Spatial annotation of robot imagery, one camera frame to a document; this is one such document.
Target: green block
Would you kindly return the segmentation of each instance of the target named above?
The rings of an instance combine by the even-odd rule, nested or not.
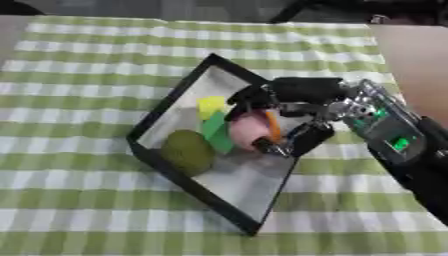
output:
[[[233,148],[233,141],[229,137],[228,126],[224,121],[224,113],[216,111],[202,123],[202,135],[216,151],[227,154]]]

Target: table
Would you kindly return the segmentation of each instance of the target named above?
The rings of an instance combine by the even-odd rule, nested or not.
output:
[[[123,136],[132,125],[210,49],[266,78],[369,77],[399,93],[372,31],[392,70],[400,72],[394,69],[400,63],[396,49],[404,47],[387,41],[398,32],[383,27],[33,20],[17,51],[4,55],[10,60],[0,74],[0,253],[448,252],[448,229],[342,125],[334,138],[299,161],[254,238],[235,233],[159,175],[144,174],[125,147]],[[419,89],[414,79],[406,83],[406,73],[398,74],[411,97]],[[424,101],[409,101],[431,111]]]

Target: pink object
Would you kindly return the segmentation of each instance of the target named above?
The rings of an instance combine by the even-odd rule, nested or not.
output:
[[[247,113],[230,122],[229,135],[238,147],[255,151],[252,142],[260,137],[270,137],[269,122],[263,113]]]

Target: toy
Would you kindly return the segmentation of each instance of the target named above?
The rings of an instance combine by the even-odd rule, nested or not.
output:
[[[271,138],[269,117],[264,112],[246,113],[230,122],[229,134],[235,145],[255,151],[254,141],[262,137]]]
[[[266,115],[266,118],[269,123],[269,131],[270,131],[270,138],[273,142],[279,142],[282,139],[282,132],[280,130],[280,126],[277,123],[277,119],[275,118],[275,115],[270,111],[264,112]]]
[[[202,135],[221,154],[227,154],[234,144],[229,137],[228,125],[224,121],[224,113],[216,111],[202,123]]]
[[[160,149],[162,157],[181,169],[189,177],[208,170],[215,152],[198,132],[177,130],[171,133]]]
[[[216,111],[227,111],[226,98],[223,96],[210,96],[197,100],[199,118],[201,120],[209,119]]]

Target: black tray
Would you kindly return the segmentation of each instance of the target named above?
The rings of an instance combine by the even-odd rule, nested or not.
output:
[[[233,150],[230,156],[216,158],[213,170],[190,178],[165,161],[156,148],[176,129],[198,130],[195,123],[199,121],[193,116],[196,98],[228,97],[249,84],[262,85],[265,82],[264,78],[249,70],[211,54],[127,136],[136,158],[248,235],[255,235],[265,222],[297,159],[261,157]]]

